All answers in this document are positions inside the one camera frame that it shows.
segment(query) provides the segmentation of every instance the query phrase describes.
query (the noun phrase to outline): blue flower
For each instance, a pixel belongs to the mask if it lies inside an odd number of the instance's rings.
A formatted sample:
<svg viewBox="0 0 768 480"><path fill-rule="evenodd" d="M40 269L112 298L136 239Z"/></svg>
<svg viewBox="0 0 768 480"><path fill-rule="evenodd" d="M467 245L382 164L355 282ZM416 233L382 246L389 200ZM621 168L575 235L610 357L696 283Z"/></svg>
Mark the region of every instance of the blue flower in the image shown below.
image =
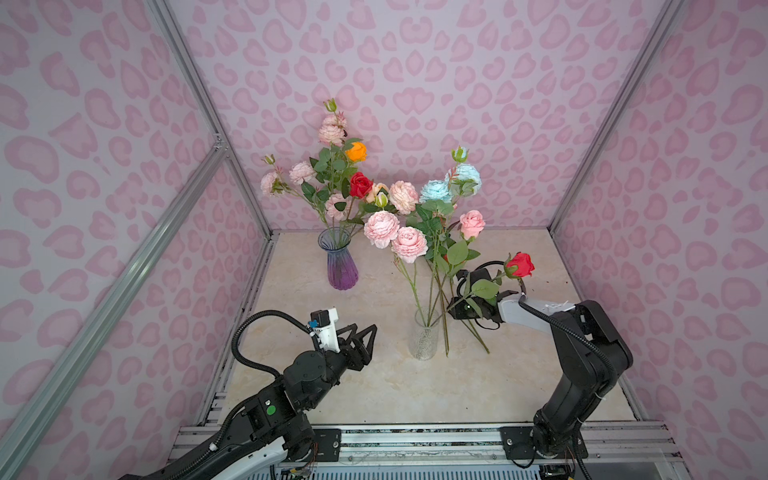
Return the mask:
<svg viewBox="0 0 768 480"><path fill-rule="evenodd" d="M448 183L443 180L430 180L422 188L422 196L419 202L424 203L427 200L442 200L451 203L451 192L448 189Z"/></svg>
<svg viewBox="0 0 768 480"><path fill-rule="evenodd" d="M446 182L449 181L450 178L451 172L445 174ZM463 197L474 195L480 191L480 186L482 185L482 180L480 180L480 172L478 172L478 169L474 168L470 164L456 165L456 174L453 177L453 183L456 185L463 185L467 182L473 182L476 185L474 185L469 191L462 191L461 193Z"/></svg>

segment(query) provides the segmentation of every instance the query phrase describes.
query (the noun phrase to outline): clear glass vase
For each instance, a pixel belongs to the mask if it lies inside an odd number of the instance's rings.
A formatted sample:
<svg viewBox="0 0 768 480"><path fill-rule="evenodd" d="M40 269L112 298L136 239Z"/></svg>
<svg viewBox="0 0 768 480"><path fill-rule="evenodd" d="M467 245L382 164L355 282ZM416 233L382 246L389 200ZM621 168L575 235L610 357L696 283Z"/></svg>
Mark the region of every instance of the clear glass vase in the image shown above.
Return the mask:
<svg viewBox="0 0 768 480"><path fill-rule="evenodd" d="M408 351L417 360L429 360L437 353L440 338L440 319L425 320L419 309L413 316L411 335L408 338Z"/></svg>
<svg viewBox="0 0 768 480"><path fill-rule="evenodd" d="M317 238L320 248L328 253L328 283L337 290L348 290L357 283L357 266L347 250L351 239L342 227L324 230Z"/></svg>

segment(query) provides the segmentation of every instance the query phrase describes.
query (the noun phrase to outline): orange rose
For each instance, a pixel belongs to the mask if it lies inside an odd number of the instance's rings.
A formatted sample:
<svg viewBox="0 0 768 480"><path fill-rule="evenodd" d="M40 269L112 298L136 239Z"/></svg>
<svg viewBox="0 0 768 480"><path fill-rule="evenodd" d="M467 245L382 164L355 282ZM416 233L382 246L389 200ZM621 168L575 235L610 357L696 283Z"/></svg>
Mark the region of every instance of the orange rose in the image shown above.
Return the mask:
<svg viewBox="0 0 768 480"><path fill-rule="evenodd" d="M346 156L353 162L366 161L366 146L361 141L352 143L352 148L346 151Z"/></svg>

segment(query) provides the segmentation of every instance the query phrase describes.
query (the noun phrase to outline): wall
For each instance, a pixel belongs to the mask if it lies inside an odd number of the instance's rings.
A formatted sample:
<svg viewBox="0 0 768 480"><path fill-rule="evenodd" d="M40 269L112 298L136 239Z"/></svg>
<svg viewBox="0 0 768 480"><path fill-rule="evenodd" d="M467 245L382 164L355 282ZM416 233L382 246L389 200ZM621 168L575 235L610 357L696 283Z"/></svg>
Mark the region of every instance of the wall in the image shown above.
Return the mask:
<svg viewBox="0 0 768 480"><path fill-rule="evenodd" d="M765 2L698 0L555 237L698 480L768 468Z"/></svg>
<svg viewBox="0 0 768 480"><path fill-rule="evenodd" d="M495 226L548 225L661 0L171 2L257 191L321 145L334 96L377 181L442 178L470 147L469 205ZM273 228L314 228L301 200L261 200Z"/></svg>
<svg viewBox="0 0 768 480"><path fill-rule="evenodd" d="M210 150L141 0L0 7L0 435Z"/></svg>
<svg viewBox="0 0 768 480"><path fill-rule="evenodd" d="M200 408L262 242L222 165L21 478L119 478L164 465Z"/></svg>

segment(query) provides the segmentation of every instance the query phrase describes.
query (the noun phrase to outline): table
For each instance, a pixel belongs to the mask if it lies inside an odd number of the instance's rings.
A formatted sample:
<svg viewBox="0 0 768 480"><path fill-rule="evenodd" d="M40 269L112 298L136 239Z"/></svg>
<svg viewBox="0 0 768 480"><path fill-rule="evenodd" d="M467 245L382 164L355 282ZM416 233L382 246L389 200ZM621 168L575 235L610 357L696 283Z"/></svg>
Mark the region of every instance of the table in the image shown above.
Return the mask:
<svg viewBox="0 0 768 480"><path fill-rule="evenodd" d="M359 281L350 290L338 291L328 284L326 254L317 246L317 236L280 234L254 312L282 310L305 323L310 312L336 307L338 327L357 323L362 329L375 323L379 331L371 364L362 372L347 371L341 385L308 413L312 423L527 422L547 402L562 374L550 333L512 324L495 332L481 330L491 350L487 354L461 323L449 318L449 356L441 334L434 358L413 359L408 335L415 304L389 248L375 248L362 234L355 237L349 249ZM530 253L536 266L525 281L530 297L579 301L547 230L486 229L472 248L482 255L471 267L505 260L510 252ZM427 275L426 268L419 271L421 281ZM505 280L502 289L515 286ZM240 348L247 358L281 372L310 349L305 333L272 317L251 325ZM273 380L267 373L236 365L220 419ZM634 420L621 388L607 395L590 420Z"/></svg>

